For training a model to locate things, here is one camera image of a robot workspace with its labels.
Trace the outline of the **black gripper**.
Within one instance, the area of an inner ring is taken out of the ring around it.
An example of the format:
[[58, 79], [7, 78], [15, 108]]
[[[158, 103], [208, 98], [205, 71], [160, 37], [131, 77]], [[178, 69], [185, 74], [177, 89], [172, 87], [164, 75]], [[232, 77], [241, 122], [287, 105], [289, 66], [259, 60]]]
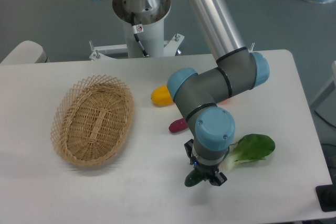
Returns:
[[192, 154], [193, 141], [193, 139], [190, 139], [184, 144], [184, 148], [186, 150], [187, 157], [190, 160], [190, 164], [193, 165], [197, 170], [204, 172], [206, 179], [209, 179], [211, 185], [221, 186], [227, 181], [227, 177], [219, 171], [219, 165], [226, 158], [227, 154], [224, 154], [219, 159], [203, 159], [198, 155]]

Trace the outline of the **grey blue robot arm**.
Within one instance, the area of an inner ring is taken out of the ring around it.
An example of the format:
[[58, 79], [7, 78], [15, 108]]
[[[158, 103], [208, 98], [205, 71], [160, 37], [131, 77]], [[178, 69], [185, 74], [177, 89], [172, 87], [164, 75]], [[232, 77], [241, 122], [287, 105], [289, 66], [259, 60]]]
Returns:
[[[194, 167], [185, 185], [207, 180], [220, 186], [227, 178], [219, 165], [228, 158], [235, 122], [218, 103], [265, 83], [269, 65], [261, 54], [244, 46], [224, 0], [189, 2], [217, 66], [201, 74], [181, 69], [170, 76], [167, 88], [194, 136], [185, 143]], [[168, 51], [163, 21], [170, 0], [113, 0], [112, 6], [124, 25], [129, 58], [162, 57]]]

